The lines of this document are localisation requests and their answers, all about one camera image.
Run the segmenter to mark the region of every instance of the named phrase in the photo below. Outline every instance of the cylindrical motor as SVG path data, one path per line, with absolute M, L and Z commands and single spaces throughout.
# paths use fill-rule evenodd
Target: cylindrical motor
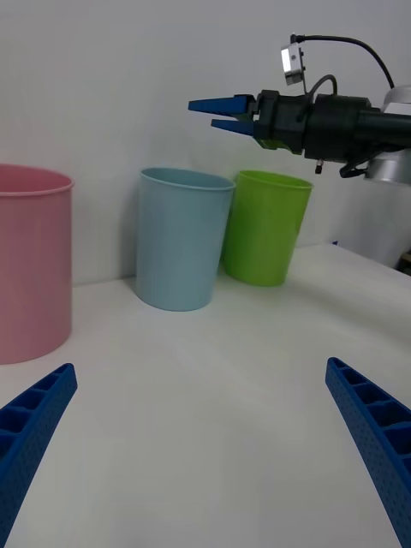
M 411 86 L 391 89 L 381 110 L 411 116 Z M 411 149 L 379 154 L 369 162 L 366 179 L 411 185 Z

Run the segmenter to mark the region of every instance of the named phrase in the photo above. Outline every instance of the white table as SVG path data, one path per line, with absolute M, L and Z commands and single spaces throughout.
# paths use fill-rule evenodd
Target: white table
M 410 278 L 327 245 L 193 313 L 75 289 L 69 341 L 0 368 L 3 403 L 79 380 L 8 548 L 397 547 L 324 378 L 337 355 L 411 407 L 410 320 Z

